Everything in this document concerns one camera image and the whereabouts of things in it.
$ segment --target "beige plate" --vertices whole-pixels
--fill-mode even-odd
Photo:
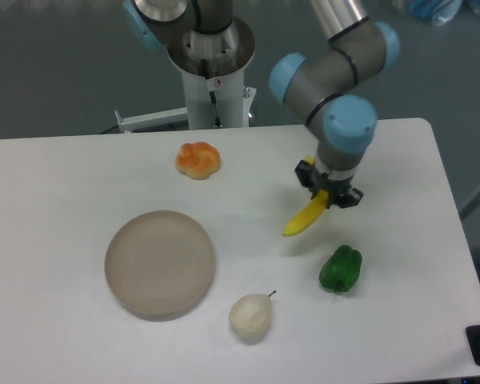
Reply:
[[[180,315],[204,294],[214,273],[205,229],[178,212],[159,210],[129,221],[106,252],[112,292],[143,318]]]

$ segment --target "gray floor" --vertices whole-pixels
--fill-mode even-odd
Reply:
[[[183,106],[181,80],[164,52],[145,50],[119,0],[0,0],[0,138],[95,134],[123,116]],[[298,122],[267,77],[284,55],[327,50],[302,0],[236,0],[257,53],[246,82],[258,88],[256,125]],[[480,181],[480,19],[466,7],[452,22],[424,26],[389,1],[365,1],[373,20],[400,33],[402,56],[361,84],[380,118],[422,117],[434,128],[457,204]],[[480,207],[465,221],[480,272]]]

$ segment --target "white pear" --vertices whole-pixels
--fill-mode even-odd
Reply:
[[[259,342],[270,328],[272,294],[248,294],[231,307],[230,324],[249,343]]]

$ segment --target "white tabletop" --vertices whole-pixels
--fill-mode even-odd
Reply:
[[[205,140],[222,168],[197,182],[174,157]],[[301,126],[0,141],[0,383],[373,383],[480,375],[464,329],[480,287],[430,125],[381,121],[354,186],[284,238],[310,194],[294,175],[316,151]],[[171,322],[114,299],[106,248],[128,220],[177,210],[217,252],[212,285]],[[341,244],[363,255],[351,292],[318,272]],[[233,303],[277,290],[255,346],[229,328]]]

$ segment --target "bell pepper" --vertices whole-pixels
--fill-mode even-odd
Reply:
[[[320,284],[334,292],[348,292],[361,272],[362,256],[350,246],[340,246],[320,270]]]

